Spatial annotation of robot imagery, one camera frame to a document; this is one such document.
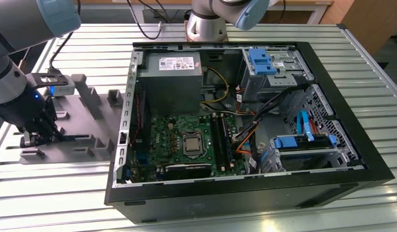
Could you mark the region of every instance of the robotic arm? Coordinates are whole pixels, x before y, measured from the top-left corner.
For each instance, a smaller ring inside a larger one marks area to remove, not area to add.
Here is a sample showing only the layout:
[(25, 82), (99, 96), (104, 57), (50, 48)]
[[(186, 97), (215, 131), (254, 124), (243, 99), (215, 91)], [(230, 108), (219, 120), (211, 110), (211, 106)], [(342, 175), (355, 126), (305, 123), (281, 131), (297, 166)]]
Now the robotic arm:
[[(79, 26), (72, 0), (0, 0), (0, 118), (24, 133), (24, 147), (62, 140), (62, 134), (52, 99), (36, 90), (48, 83), (41, 75), (24, 75), (8, 55)], [(55, 79), (51, 86), (67, 84), (64, 76)]]
[[(265, 15), (269, 0), (194, 0), (187, 25), (192, 41), (222, 41), (226, 21), (251, 29)], [(24, 134), (21, 147), (67, 141), (56, 128), (51, 96), (40, 87), (64, 86), (59, 73), (25, 75), (8, 55), (70, 33), (80, 26), (72, 0), (0, 0), (0, 118)]]
[(261, 21), (269, 0), (194, 0), (187, 24), (187, 37), (195, 42), (223, 41), (226, 21), (250, 30)]

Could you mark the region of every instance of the blue drive bracket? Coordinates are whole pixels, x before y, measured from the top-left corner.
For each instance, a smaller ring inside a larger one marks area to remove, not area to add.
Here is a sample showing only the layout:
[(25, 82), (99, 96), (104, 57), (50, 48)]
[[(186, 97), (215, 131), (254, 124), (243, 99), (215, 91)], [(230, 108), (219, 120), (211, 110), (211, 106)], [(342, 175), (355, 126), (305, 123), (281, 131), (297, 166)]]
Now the blue drive bracket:
[(277, 73), (277, 69), (271, 64), (271, 56), (267, 54), (265, 49), (249, 49), (249, 58), (257, 75), (274, 75)]
[(307, 135), (307, 140), (314, 141), (314, 137), (311, 134), (311, 129), (309, 125), (309, 114), (305, 110), (301, 110), (297, 114), (297, 134), (303, 134), (302, 127), (305, 130), (305, 134)]
[(335, 146), (338, 144), (338, 140), (334, 135), (331, 134), (329, 135), (329, 140), (330, 140), (331, 146)]

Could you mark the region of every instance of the power cable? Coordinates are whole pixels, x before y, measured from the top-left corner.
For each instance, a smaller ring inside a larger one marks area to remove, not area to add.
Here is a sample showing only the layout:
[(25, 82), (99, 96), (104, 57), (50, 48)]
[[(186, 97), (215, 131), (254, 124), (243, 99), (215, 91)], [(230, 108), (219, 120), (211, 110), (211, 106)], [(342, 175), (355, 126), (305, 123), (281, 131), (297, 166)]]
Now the power cable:
[[(80, 0), (76, 0), (76, 2), (78, 2), (78, 15), (80, 16)], [(66, 45), (67, 42), (70, 41), (70, 38), (71, 38), (72, 35), (74, 35), (74, 31), (68, 34), (66, 40), (63, 41), (62, 45), (59, 46), (56, 52), (54, 53), (54, 55), (52, 55), (52, 57), (51, 57), (51, 59), (50, 59), (50, 69), (48, 69), (48, 72), (50, 72), (50, 73), (60, 73), (59, 69), (56, 69), (56, 68), (54, 67), (54, 60), (55, 60), (55, 58), (56, 58), (59, 52), (62, 51), (64, 45)]]
[(144, 37), (146, 37), (147, 39), (150, 39), (150, 40), (155, 40), (155, 39), (158, 39), (158, 37), (159, 37), (159, 35), (160, 35), (160, 32), (162, 32), (162, 23), (159, 22), (159, 24), (158, 24), (158, 26), (159, 26), (159, 31), (158, 31), (156, 36), (155, 36), (155, 37), (150, 37), (150, 36), (146, 34), (146, 32), (143, 31), (143, 29), (142, 29), (142, 27), (140, 27), (140, 25), (139, 25), (138, 18), (136, 18), (136, 16), (135, 16), (135, 12), (134, 12), (134, 8), (132, 8), (132, 5), (131, 5), (131, 3), (130, 3), (130, 0), (127, 0), (127, 4), (128, 4), (128, 7), (130, 7), (130, 11), (131, 11), (131, 14), (132, 14), (135, 23), (136, 23), (138, 28), (139, 28), (139, 30), (140, 30), (140, 33), (142, 33), (142, 34), (144, 35)]

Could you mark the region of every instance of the aluminum slatted table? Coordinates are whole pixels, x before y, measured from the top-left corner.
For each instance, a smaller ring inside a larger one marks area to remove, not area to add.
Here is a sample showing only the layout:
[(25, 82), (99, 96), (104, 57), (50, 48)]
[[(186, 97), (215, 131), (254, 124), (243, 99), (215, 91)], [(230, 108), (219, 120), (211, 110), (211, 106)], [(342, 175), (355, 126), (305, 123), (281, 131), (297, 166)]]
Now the aluminum slatted table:
[[(144, 25), (156, 33), (156, 26)], [(0, 129), (0, 230), (19, 231), (397, 231), (397, 86), (347, 30), (333, 25), (227, 27), (230, 41), (310, 42), (396, 179), (321, 208), (134, 225), (104, 206), (108, 162), (19, 164), (20, 135)], [(164, 27), (159, 41), (183, 41), (184, 27)], [(45, 72), (62, 39), (48, 42), (33, 72)], [(64, 74), (84, 73), (98, 93), (124, 88), (136, 25), (83, 25), (59, 54)]]

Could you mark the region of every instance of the black cable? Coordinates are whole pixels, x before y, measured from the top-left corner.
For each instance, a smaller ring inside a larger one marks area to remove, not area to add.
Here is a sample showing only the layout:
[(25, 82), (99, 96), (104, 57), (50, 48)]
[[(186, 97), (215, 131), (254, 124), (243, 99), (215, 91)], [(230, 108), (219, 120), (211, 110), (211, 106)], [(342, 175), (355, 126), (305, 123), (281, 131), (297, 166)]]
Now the black cable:
[(251, 131), (254, 129), (254, 127), (258, 125), (258, 123), (261, 122), (262, 120), (262, 117), (265, 114), (267, 114), (275, 107), (278, 107), (283, 100), (285, 100), (285, 97), (294, 91), (297, 90), (302, 90), (302, 89), (306, 89), (311, 84), (314, 84), (315, 82), (314, 81), (306, 81), (305, 84), (301, 84), (298, 86), (294, 86), (294, 87), (289, 87), (286, 88), (279, 94), (277, 94), (263, 105), (262, 107), (259, 108), (259, 110), (257, 111), (257, 114), (254, 115), (254, 118), (253, 118), (253, 121), (251, 121), (251, 124), (247, 126), (246, 129), (243, 129), (242, 132), (239, 132), (237, 135), (235, 135), (235, 138), (239, 138), (243, 134), (246, 134), (249, 131)]
[(175, 12), (172, 18), (170, 19), (170, 22), (175, 19), (176, 15), (178, 15), (178, 12), (179, 12), (179, 10), (176, 10), (176, 12)]
[(278, 20), (275, 20), (273, 23), (282, 22), (285, 12), (286, 12), (286, 0), (283, 0), (283, 10), (282, 10), (281, 18)]
[(170, 16), (167, 14), (167, 10), (164, 9), (163, 5), (160, 4), (159, 0), (155, 0), (155, 2), (158, 3), (158, 5), (160, 6), (160, 9), (164, 11), (164, 14), (166, 14), (166, 17), (168, 19), (168, 23), (171, 23), (171, 19), (170, 19)]
[[(257, 164), (258, 164), (259, 159), (258, 159), (257, 145), (255, 145), (255, 133), (253, 133), (251, 136), (250, 136), (250, 138), (249, 138), (249, 144), (250, 144), (251, 158), (254, 159), (254, 161), (255, 161)], [(249, 172), (249, 174), (257, 174), (257, 170), (258, 170), (258, 169), (257, 169), (257, 166), (258, 166), (258, 165), (255, 165), (255, 167), (253, 167), (253, 166), (250, 165), (250, 172)]]
[(162, 20), (163, 20), (166, 23), (168, 23), (168, 19), (164, 18), (164, 17), (160, 15), (160, 13), (158, 12), (158, 10), (155, 10), (155, 9), (154, 9), (150, 5), (147, 5), (142, 0), (139, 0), (139, 2), (140, 2), (140, 4), (143, 4), (146, 7), (150, 8), (151, 12), (152, 12), (159, 18), (162, 18)]
[[(80, 0), (76, 0), (76, 2), (78, 2), (78, 15), (80, 16)], [(54, 67), (54, 60), (55, 60), (55, 58), (56, 58), (59, 52), (62, 51), (64, 45), (67, 44), (67, 42), (68, 42), (68, 40), (70, 40), (70, 38), (71, 38), (72, 35), (74, 35), (74, 32), (71, 32), (71, 33), (68, 34), (66, 40), (63, 41), (62, 45), (59, 46), (56, 52), (54, 53), (54, 55), (52, 55), (52, 57), (51, 57), (51, 59), (50, 59), (50, 69), (48, 69), (48, 72), (50, 72), (50, 73), (60, 73), (59, 69), (56, 69), (56, 68)]]
[(155, 40), (155, 39), (159, 37), (160, 32), (162, 32), (160, 24), (159, 24), (158, 35), (156, 35), (155, 37), (150, 37), (150, 36), (144, 33), (144, 31), (143, 31), (143, 29), (142, 29), (142, 27), (140, 27), (140, 25), (139, 25), (138, 18), (136, 18), (136, 16), (135, 16), (135, 12), (134, 12), (134, 8), (132, 8), (132, 5), (131, 5), (131, 3), (130, 3), (130, 0), (127, 0), (127, 4), (128, 4), (128, 7), (130, 7), (130, 11), (131, 11), (131, 14), (132, 14), (135, 23), (136, 23), (138, 28), (139, 28), (139, 30), (140, 30), (140, 33), (144, 35), (144, 37), (146, 37), (147, 39), (150, 39), (150, 40)]

